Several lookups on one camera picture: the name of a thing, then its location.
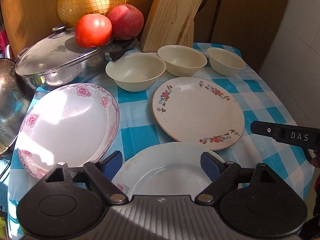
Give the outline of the red tomato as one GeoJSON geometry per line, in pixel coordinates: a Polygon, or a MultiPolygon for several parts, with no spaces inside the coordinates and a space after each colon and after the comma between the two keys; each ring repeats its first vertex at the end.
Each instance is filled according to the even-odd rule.
{"type": "Polygon", "coordinates": [[[111,34],[112,23],[101,14],[87,14],[80,18],[75,27],[75,40],[82,48],[103,47],[111,34]]]}

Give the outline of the steel pot with lid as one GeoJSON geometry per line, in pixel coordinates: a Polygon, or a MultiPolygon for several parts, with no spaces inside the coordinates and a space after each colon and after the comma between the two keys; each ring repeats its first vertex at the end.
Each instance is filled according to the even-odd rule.
{"type": "Polygon", "coordinates": [[[54,90],[70,83],[87,82],[110,61],[117,61],[136,47],[131,40],[110,39],[100,48],[82,48],[75,40],[75,29],[59,25],[53,33],[18,54],[15,73],[33,90],[54,90]]]}

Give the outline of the deep plate pink flowers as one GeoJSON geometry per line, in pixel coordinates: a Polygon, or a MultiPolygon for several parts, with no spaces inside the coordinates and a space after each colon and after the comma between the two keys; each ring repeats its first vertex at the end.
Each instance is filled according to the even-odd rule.
{"type": "Polygon", "coordinates": [[[81,167],[103,157],[119,123],[119,107],[109,91],[90,83],[66,85],[47,93],[26,114],[17,155],[35,179],[58,163],[81,167]]]}

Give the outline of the white plate pink flowers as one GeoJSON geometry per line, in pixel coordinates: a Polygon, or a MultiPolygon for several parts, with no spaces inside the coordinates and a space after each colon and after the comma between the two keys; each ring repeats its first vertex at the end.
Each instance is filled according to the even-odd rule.
{"type": "Polygon", "coordinates": [[[150,146],[123,163],[112,179],[129,199],[133,195],[195,198],[212,181],[201,168],[207,149],[185,142],[150,146]]]}

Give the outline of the cream bowl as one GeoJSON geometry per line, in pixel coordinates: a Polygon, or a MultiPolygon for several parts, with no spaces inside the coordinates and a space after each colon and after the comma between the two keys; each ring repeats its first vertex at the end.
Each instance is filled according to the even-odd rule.
{"type": "Polygon", "coordinates": [[[152,53],[130,53],[106,65],[106,74],[128,92],[149,89],[166,71],[165,62],[152,53]]]}
{"type": "Polygon", "coordinates": [[[163,46],[157,54],[165,62],[166,70],[178,77],[192,76],[207,64],[202,53],[181,45],[163,46]]]}
{"type": "Polygon", "coordinates": [[[225,49],[208,48],[207,54],[212,69],[223,76],[236,75],[238,71],[246,68],[241,57],[225,49]]]}

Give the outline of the cream plate floral rim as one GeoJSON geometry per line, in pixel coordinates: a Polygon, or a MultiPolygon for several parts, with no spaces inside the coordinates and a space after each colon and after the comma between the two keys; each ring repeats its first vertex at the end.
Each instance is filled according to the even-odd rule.
{"type": "Polygon", "coordinates": [[[234,145],[245,129],[243,111],[225,89],[208,80],[177,77],[160,85],[153,115],[167,135],[211,151],[234,145]]]}

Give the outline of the steel kettle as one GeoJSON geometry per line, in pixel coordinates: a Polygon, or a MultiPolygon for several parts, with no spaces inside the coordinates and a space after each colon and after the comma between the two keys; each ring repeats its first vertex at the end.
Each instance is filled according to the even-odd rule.
{"type": "Polygon", "coordinates": [[[9,154],[34,92],[15,73],[15,62],[1,59],[1,157],[9,154]]]}

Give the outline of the wooden knife block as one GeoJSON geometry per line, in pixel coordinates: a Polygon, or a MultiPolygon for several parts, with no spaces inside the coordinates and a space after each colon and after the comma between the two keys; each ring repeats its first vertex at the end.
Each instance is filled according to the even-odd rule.
{"type": "Polygon", "coordinates": [[[140,39],[143,52],[182,44],[202,0],[153,0],[140,39]]]}

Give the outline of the red apple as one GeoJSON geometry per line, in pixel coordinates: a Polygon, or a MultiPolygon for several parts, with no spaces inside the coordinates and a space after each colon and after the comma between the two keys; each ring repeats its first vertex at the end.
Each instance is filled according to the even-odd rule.
{"type": "Polygon", "coordinates": [[[121,4],[107,14],[112,24],[112,37],[119,40],[130,40],[136,37],[144,25],[142,12],[130,4],[121,4]]]}

